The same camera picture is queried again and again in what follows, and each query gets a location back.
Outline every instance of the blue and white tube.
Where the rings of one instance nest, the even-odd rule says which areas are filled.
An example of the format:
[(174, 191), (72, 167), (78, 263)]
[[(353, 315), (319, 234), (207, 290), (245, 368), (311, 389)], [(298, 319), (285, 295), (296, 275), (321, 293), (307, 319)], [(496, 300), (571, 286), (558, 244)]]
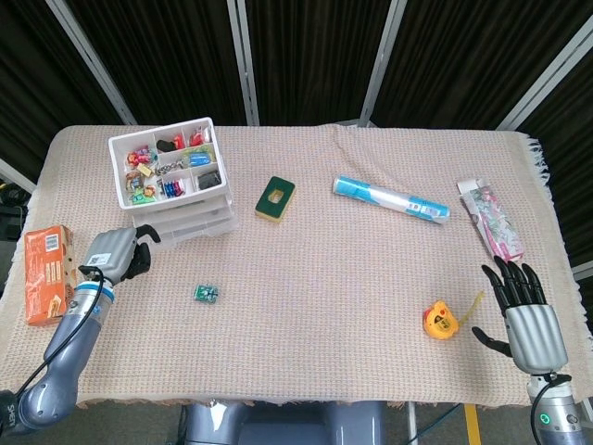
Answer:
[(401, 211), (439, 224), (448, 220), (450, 214), (448, 207), (442, 204), (366, 184), (346, 176), (335, 178), (334, 193), (345, 197), (353, 197), (376, 206)]

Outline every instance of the pink package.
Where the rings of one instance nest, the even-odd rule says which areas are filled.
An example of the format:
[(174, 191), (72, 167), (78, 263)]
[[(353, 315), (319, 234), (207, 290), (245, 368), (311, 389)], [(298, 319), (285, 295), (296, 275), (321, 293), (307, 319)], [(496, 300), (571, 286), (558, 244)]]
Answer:
[(490, 255), (505, 261), (519, 260), (524, 254), (523, 244), (490, 185), (482, 179), (470, 179), (457, 186)]

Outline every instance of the black curtain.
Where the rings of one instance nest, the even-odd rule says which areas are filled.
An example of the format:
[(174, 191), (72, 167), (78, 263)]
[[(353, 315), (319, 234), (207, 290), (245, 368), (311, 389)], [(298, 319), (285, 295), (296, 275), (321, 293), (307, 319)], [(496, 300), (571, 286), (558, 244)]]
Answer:
[(73, 124), (121, 119), (44, 0), (0, 2), (0, 157), (36, 182)]
[(589, 331), (593, 333), (593, 276), (580, 281), (580, 291), (583, 296), (583, 306), (587, 311), (587, 326)]
[(226, 2), (68, 3), (139, 123), (246, 123)]
[(389, 0), (247, 0), (261, 125), (360, 116)]
[(593, 260), (592, 73), (589, 51), (519, 128), (543, 146), (549, 188), (573, 266)]
[(410, 1), (372, 121), (494, 130), (592, 13), (581, 0)]

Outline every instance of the table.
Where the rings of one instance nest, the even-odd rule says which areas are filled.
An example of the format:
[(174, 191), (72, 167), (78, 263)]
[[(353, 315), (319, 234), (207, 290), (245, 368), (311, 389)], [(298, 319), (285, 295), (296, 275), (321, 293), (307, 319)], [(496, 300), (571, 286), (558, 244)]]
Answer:
[[(96, 234), (129, 226), (118, 207), (107, 139), (145, 127), (78, 126), (53, 141), (25, 230), (66, 224), (80, 261)], [(155, 252), (149, 273), (118, 285), (80, 379), (79, 402), (461, 401), (527, 404), (527, 375), (473, 338), (505, 338), (482, 263), (493, 264), (456, 183), (494, 187), (558, 313), (577, 401), (593, 395), (593, 354), (536, 142), (520, 133), (217, 127), (240, 227)], [(343, 173), (444, 203), (440, 226), (332, 193)], [(255, 216), (270, 177), (296, 184), (280, 224)], [(0, 300), (0, 388), (39, 364), (54, 327), (23, 322), (19, 241)], [(218, 285), (215, 305), (192, 300)], [(445, 300), (461, 316), (451, 340), (429, 338), (422, 313)]]

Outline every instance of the metal pole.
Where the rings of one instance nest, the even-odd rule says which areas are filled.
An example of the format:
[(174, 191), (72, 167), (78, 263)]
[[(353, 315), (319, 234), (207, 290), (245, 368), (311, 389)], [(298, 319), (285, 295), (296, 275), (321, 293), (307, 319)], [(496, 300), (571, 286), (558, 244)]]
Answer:
[(136, 118), (128, 108), (120, 90), (111, 79), (101, 58), (95, 52), (91, 42), (89, 42), (78, 21), (74, 18), (66, 2), (64, 0), (45, 0), (45, 2), (54, 13), (54, 16), (56, 16), (57, 21), (72, 41), (72, 44), (81, 55), (82, 60), (84, 60), (90, 72), (94, 75), (99, 86), (105, 92), (109, 102), (111, 102), (113, 108), (120, 115), (121, 120), (126, 124), (136, 125), (138, 123)]
[(234, 55), (237, 59), (239, 82), (243, 94), (243, 106), (247, 125), (259, 125), (258, 99), (254, 82), (253, 62), (251, 60), (251, 44), (245, 2), (236, 4), (236, 0), (227, 0), (231, 32), (233, 33)]
[(593, 17), (590, 17), (502, 120), (497, 130), (514, 131), (519, 128), (592, 47)]
[(396, 42), (397, 32), (401, 19), (404, 16), (407, 0), (391, 0), (391, 5), (387, 11), (387, 18), (385, 19), (385, 26), (383, 27), (383, 34), (381, 35), (381, 42), (377, 49), (377, 57), (374, 60), (372, 67), (371, 79), (367, 88), (367, 94), (364, 97), (362, 104), (362, 111), (360, 112), (359, 127), (368, 126), (374, 104), (377, 101), (381, 84), (385, 76), (385, 70), (391, 58), (391, 51)]
[[(408, 410), (408, 440), (412, 440), (418, 434), (416, 430), (416, 404), (413, 401), (407, 401), (406, 408)], [(410, 444), (418, 445), (418, 440), (415, 439)]]
[(29, 193), (33, 193), (33, 190), (36, 187), (33, 181), (18, 172), (3, 159), (0, 159), (0, 176), (2, 176), (2, 178), (7, 181), (15, 183), (20, 188), (26, 190)]
[(593, 276), (593, 260), (579, 264), (572, 269), (575, 281), (584, 280), (589, 276)]

